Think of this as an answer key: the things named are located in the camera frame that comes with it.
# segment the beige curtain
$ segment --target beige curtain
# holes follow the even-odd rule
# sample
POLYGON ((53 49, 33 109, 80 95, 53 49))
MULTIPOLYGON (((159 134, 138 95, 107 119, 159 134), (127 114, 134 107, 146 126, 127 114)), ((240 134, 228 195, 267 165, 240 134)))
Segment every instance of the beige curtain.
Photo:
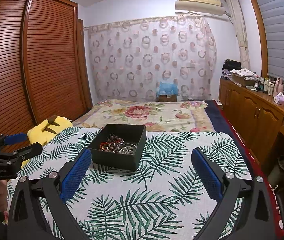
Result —
POLYGON ((247 32, 244 24, 242 10, 238 0, 226 0, 231 13, 231 22, 236 28, 237 39, 240 48, 240 58, 242 68, 250 70, 247 32))
POLYGON ((183 99, 210 99, 216 45, 202 16, 174 16, 92 26, 90 60, 98 97, 155 101, 160 82, 183 99))

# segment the beige air conditioner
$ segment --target beige air conditioner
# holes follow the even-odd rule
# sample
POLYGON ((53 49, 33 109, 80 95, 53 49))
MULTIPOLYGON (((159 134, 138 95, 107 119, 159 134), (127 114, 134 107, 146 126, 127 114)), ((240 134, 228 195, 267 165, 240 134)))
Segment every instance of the beige air conditioner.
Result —
POLYGON ((220 16, 224 14, 221 0, 177 0, 175 9, 211 13, 220 16))

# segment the louvered sliding door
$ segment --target louvered sliding door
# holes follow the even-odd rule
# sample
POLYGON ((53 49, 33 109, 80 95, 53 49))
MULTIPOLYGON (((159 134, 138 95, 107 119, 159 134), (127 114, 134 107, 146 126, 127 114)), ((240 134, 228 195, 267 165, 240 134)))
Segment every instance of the louvered sliding door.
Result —
POLYGON ((76 8, 31 0, 27 23, 27 86, 37 121, 85 113, 76 50, 76 8))
POLYGON ((20 64, 25 5, 26 0, 0 0, 0 133, 27 132, 35 125, 20 64))

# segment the yellow plush toy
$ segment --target yellow plush toy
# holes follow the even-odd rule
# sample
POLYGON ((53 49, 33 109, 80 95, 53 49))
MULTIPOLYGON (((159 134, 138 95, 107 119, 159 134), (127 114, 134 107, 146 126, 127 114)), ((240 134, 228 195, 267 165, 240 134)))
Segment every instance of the yellow plush toy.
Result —
MULTIPOLYGON (((55 115, 29 130, 27 136, 31 144, 38 142, 44 146, 60 131, 72 126, 72 123, 67 118, 55 115)), ((29 160, 24 161, 22 167, 24 167, 28 161, 29 160)))

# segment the person's hand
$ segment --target person's hand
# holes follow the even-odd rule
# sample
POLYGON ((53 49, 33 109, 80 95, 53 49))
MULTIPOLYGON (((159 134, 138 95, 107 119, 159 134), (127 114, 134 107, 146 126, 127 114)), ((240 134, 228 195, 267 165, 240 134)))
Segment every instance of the person's hand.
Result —
POLYGON ((7 210, 7 181, 0 180, 0 212, 7 210))

